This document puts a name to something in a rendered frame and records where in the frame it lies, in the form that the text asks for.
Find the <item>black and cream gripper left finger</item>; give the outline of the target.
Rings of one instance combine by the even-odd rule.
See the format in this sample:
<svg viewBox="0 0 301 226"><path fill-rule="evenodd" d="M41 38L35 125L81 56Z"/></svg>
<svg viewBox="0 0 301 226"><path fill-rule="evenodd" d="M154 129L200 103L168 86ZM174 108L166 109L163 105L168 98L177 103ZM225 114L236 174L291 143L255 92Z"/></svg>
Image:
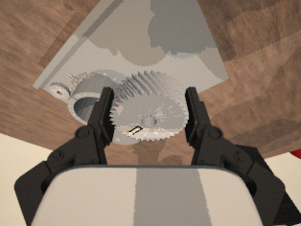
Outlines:
<svg viewBox="0 0 301 226"><path fill-rule="evenodd" d="M32 225L42 197L58 173L74 166L107 165L104 148L112 143L115 130L109 116L113 100L113 89L104 87L87 125L79 127L74 138L52 151L46 161L17 178L13 187L27 226Z"/></svg>

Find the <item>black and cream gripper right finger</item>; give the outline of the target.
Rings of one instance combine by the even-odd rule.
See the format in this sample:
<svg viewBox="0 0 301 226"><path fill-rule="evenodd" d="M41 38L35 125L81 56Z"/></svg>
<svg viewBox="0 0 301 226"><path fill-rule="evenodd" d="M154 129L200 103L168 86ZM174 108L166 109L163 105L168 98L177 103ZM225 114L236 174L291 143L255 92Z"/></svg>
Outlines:
<svg viewBox="0 0 301 226"><path fill-rule="evenodd" d="M283 181L223 138L221 129L211 125L195 87L186 89L185 100L189 112L184 127L186 141L195 150L191 165L221 167L238 174L252 196L263 226L272 226L286 191Z"/></svg>

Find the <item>grey toothed gear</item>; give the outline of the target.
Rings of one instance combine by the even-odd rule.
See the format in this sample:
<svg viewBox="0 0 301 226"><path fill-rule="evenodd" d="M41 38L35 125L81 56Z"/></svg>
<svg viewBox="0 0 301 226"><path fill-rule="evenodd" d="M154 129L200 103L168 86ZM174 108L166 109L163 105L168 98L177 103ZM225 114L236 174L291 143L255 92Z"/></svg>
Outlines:
<svg viewBox="0 0 301 226"><path fill-rule="evenodd" d="M182 131L189 112L181 84L153 70L131 75L114 94L109 115L114 128L142 141L165 140Z"/></svg>

